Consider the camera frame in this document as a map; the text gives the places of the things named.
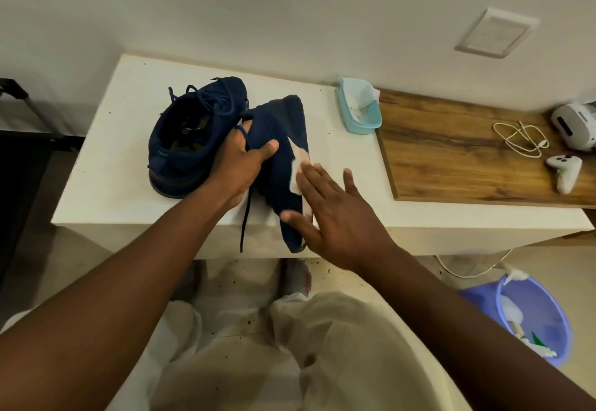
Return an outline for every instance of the cable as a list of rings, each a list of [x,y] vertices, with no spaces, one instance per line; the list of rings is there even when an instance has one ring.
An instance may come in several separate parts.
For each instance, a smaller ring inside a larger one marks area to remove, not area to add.
[[[533,126],[533,125],[526,126],[521,121],[518,121],[518,124],[519,124],[519,128],[517,128],[513,124],[509,124],[509,123],[495,123],[492,125],[492,129],[497,133],[497,135],[499,135],[501,138],[503,138],[503,140],[505,140],[505,143],[507,144],[507,146],[509,146],[512,150],[516,151],[519,155],[523,155],[524,157],[530,157],[531,159],[539,159],[542,156],[541,150],[546,149],[547,147],[550,146],[550,143],[548,142],[547,137],[542,133],[542,130],[538,129],[536,126]],[[511,129],[513,129],[514,132],[510,136],[504,136],[501,132],[499,132],[497,130],[498,126],[511,127]],[[527,129],[529,129],[529,128],[535,129],[542,136],[542,140],[539,143],[536,143],[532,139],[532,137],[528,134]],[[527,142],[529,142],[534,147],[532,149],[526,149],[523,146],[515,144],[513,141],[511,141],[511,138],[516,135],[521,135]],[[526,154],[525,152],[527,152],[527,153],[534,152],[537,155],[529,155],[529,154]]]
[[[461,276],[461,275],[458,275],[457,273],[454,273],[454,272],[452,272],[451,270],[449,270],[449,269],[448,269],[448,268],[445,266],[445,264],[444,264],[444,263],[443,263],[443,261],[441,260],[441,257],[439,257],[439,256],[437,256],[437,255],[435,255],[435,257],[436,257],[436,259],[439,261],[439,263],[441,264],[441,266],[444,268],[444,270],[445,270],[447,273],[449,273],[450,275],[453,275],[453,276],[455,276],[456,278],[461,278],[461,279],[472,279],[472,278],[478,278],[478,276],[482,276],[483,274],[490,272],[490,271],[491,271],[493,268],[495,268],[495,267],[496,267],[498,264],[500,264],[500,263],[503,261],[503,259],[504,259],[505,257],[509,256],[509,255],[511,254],[511,251],[513,251],[513,248],[512,248],[512,249],[510,249],[509,251],[507,251],[503,257],[501,257],[501,258],[500,258],[500,259],[499,259],[497,262],[495,262],[494,264],[492,264],[492,265],[491,265],[490,267],[488,267],[486,270],[484,270],[483,272],[480,272],[480,273],[478,273],[478,274],[476,274],[476,275],[472,275],[472,276]]]

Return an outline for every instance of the white pants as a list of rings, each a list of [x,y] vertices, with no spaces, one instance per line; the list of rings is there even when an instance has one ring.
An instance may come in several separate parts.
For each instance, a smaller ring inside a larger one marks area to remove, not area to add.
[[[6,330],[27,312],[12,317]],[[395,315],[348,295],[293,294],[269,310],[275,341],[300,367],[302,409],[469,410],[422,342]],[[109,411],[148,411],[161,371],[195,352],[200,316],[170,302]]]

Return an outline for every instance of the hand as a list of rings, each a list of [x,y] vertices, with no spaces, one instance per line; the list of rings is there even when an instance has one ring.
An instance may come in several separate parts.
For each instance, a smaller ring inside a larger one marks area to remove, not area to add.
[[[253,121],[242,123],[248,133]],[[240,204],[244,192],[255,181],[261,164],[277,152],[277,140],[268,141],[261,149],[246,152],[246,140],[241,131],[234,129],[215,155],[209,181],[219,182],[218,189],[228,196],[228,209]]]
[[[280,218],[302,234],[307,246],[339,268],[359,271],[363,262],[387,256],[398,247],[360,196],[352,172],[343,172],[346,190],[321,165],[304,162],[296,182],[317,218],[317,229],[306,217],[285,210]]]

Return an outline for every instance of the light blue plastic container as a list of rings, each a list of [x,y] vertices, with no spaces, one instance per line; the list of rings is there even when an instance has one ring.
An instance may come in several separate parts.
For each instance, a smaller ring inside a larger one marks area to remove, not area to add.
[[[341,110],[341,118],[343,119],[343,123],[346,126],[346,129],[348,130],[348,132],[356,133],[358,135],[367,135],[369,133],[372,133],[373,130],[381,127],[381,124],[383,123],[383,118],[381,117],[381,109],[378,107],[378,102],[373,101],[366,106],[366,122],[355,120],[352,114],[350,113],[350,109],[347,106],[346,95],[344,91],[345,80],[359,80],[361,82],[364,82],[364,80],[355,78],[343,78],[340,80],[339,106]]]
[[[523,313],[521,328],[526,337],[531,342],[534,332],[548,348],[557,353],[556,357],[545,359],[553,366],[562,365],[571,349],[571,327],[565,313],[537,281],[528,278],[503,286],[506,277],[504,275],[498,281],[460,290],[459,294],[513,334],[503,313],[500,296],[509,297]]]

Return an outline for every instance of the wall switch plate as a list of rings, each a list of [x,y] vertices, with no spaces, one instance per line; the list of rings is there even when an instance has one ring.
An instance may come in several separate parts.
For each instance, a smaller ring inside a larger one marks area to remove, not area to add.
[[[488,8],[455,50],[505,58],[530,36],[539,22],[533,17]]]

